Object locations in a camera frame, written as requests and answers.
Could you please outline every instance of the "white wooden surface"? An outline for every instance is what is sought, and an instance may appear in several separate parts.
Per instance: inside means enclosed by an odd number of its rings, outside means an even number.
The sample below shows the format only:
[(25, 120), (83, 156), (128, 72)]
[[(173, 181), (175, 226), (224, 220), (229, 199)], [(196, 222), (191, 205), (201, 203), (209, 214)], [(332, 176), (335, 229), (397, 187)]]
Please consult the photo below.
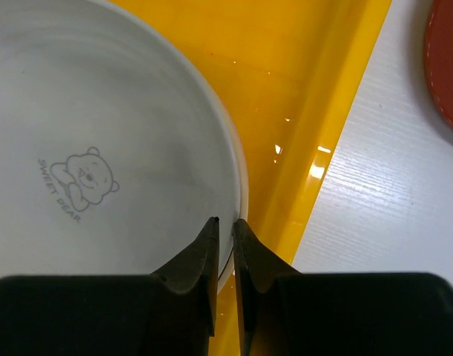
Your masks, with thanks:
[(453, 284), (453, 131), (423, 78), (430, 5), (391, 5), (295, 257), (300, 271), (430, 271)]

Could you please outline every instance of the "red plate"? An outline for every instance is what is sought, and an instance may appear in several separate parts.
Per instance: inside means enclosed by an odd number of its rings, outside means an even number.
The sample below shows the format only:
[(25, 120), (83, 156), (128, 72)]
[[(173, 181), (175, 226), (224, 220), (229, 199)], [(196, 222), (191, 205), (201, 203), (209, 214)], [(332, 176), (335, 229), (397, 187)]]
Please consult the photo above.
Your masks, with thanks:
[(424, 66), (435, 104), (453, 128), (453, 0), (435, 0), (432, 5)]

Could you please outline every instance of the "yellow tray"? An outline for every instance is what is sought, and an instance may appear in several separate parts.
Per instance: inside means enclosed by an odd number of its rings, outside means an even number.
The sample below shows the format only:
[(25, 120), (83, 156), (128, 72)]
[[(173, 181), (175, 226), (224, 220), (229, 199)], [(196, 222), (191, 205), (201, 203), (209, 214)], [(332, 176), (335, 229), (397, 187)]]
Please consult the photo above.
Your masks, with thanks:
[[(391, 0), (113, 0), (202, 72), (239, 131), (248, 222), (292, 262)], [(210, 355), (238, 355), (234, 280)]]

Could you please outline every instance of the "cartoon bear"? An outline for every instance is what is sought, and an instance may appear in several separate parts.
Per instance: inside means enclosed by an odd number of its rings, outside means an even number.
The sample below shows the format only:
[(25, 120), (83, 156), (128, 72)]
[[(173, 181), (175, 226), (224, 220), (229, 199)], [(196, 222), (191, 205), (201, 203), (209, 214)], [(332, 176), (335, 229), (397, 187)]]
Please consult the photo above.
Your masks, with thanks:
[(86, 210), (90, 204), (97, 205), (106, 194), (119, 190), (113, 172), (96, 147), (88, 148), (81, 156), (69, 156), (64, 163), (53, 163), (50, 172), (77, 211)]

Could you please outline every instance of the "white plate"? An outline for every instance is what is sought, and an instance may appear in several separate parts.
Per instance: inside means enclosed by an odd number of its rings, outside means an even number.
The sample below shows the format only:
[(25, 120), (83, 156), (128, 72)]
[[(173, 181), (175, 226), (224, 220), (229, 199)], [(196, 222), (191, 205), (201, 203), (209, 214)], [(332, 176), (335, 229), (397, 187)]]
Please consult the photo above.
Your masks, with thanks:
[(0, 277), (149, 273), (215, 215), (222, 271), (247, 211), (234, 140), (194, 67), (125, 11), (0, 0)]

